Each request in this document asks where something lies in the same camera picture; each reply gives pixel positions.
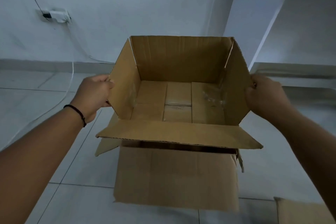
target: open cardboard box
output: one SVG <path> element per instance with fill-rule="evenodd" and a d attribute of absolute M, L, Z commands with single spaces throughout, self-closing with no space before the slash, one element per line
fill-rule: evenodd
<path fill-rule="evenodd" d="M 131 36 L 109 76 L 115 110 L 96 156 L 120 146 L 118 202 L 238 211 L 239 127 L 253 85 L 233 37 Z"/>

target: baseboard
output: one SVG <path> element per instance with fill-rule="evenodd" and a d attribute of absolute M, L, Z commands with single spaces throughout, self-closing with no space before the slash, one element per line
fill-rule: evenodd
<path fill-rule="evenodd" d="M 112 71 L 113 66 L 114 63 L 74 62 L 73 69 L 75 73 L 104 74 L 104 73 L 110 73 Z M 0 69 L 41 71 L 41 72 L 72 72 L 72 63 L 1 59 Z"/>

